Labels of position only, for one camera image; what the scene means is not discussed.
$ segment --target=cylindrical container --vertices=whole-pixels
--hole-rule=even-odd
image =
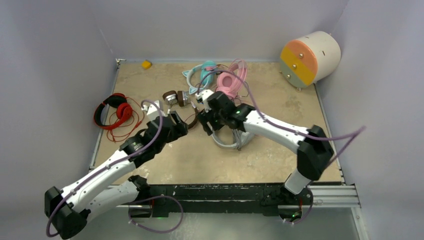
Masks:
[[[326,32],[316,31],[284,46],[280,55],[281,72],[296,88],[306,88],[331,74],[341,56],[336,40]]]

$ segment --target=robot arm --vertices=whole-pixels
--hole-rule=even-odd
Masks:
[[[128,138],[112,156],[103,164],[85,175],[78,181],[62,189],[51,187],[44,194],[44,211],[51,217],[58,209],[51,223],[57,229],[62,239],[69,239],[79,233],[86,224],[101,213],[121,204],[133,202],[144,190],[140,178],[131,178],[119,186],[109,187],[120,177],[140,167],[162,151],[165,144],[187,135],[188,125],[181,120],[175,111],[166,115],[154,106],[143,109],[151,121],[147,129],[140,130]],[[159,115],[162,115],[162,128],[159,135],[140,154],[121,160],[151,142],[160,125]]]
[[[311,128],[295,126],[263,114],[271,122],[296,131],[293,133],[263,121],[253,106],[244,103],[235,106],[223,92],[204,90],[196,94],[196,98],[205,107],[197,118],[208,135],[223,126],[228,126],[230,129],[264,136],[297,154],[297,168],[284,182],[285,189],[294,195],[299,194],[306,185],[321,177],[334,154],[328,141],[311,140],[298,134],[326,137],[319,126],[314,125]]]

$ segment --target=wooden table surface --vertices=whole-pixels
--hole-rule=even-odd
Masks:
[[[144,99],[162,100],[162,94],[167,91],[188,91],[182,71],[190,70],[197,64],[200,63],[154,63],[147,70],[143,69],[140,63],[122,64],[114,92],[123,93],[138,103]],[[246,81],[262,112],[293,125],[318,125],[327,131],[315,86],[297,92],[296,88],[282,77],[277,62],[248,62],[247,65]],[[200,82],[198,72],[191,78],[191,82],[193,85]],[[246,94],[245,89],[239,93],[241,96]],[[242,100],[251,104],[249,97],[242,97]],[[133,101],[128,102],[142,115]],[[200,110],[203,108],[201,104],[196,105]],[[194,113],[189,105],[173,106],[172,109],[176,110],[183,120]],[[110,108],[107,117],[114,112],[115,109]],[[148,119],[145,118],[137,129],[145,128],[147,122]],[[132,127],[120,127],[113,133],[119,136],[131,129]],[[95,166],[107,160],[122,144],[109,141],[106,133],[106,130],[102,133]],[[226,143],[232,140],[231,130],[227,127],[221,129],[218,135]],[[121,177],[114,184],[121,184],[132,175],[145,177],[150,184],[283,182],[295,168],[296,155],[265,137],[255,136],[241,151],[222,149],[215,145],[212,137],[208,136],[198,123],[187,136],[169,143],[154,159]],[[336,162],[325,170],[319,181],[341,181]]]

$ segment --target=red headphones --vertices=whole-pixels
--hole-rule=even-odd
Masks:
[[[102,124],[101,116],[102,111],[105,108],[106,104],[109,104],[112,108],[116,109],[116,116],[118,121],[112,125]],[[114,93],[108,98],[106,98],[94,112],[94,123],[102,129],[113,130],[125,123],[133,115],[133,108],[128,104],[127,98],[122,93]]]

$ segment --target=teal headphones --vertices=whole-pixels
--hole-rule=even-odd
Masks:
[[[199,70],[200,72],[200,80],[202,80],[206,74],[208,74],[210,71],[213,71],[217,67],[217,64],[214,61],[205,61],[203,64],[197,65],[193,67],[191,70],[183,71],[182,74],[187,79],[188,84],[188,94],[194,94],[197,92],[198,88],[194,87],[190,83],[190,79],[192,78],[193,74]],[[200,88],[200,91],[206,89],[214,80],[214,74],[211,74],[206,77],[206,79],[202,82],[202,87]]]

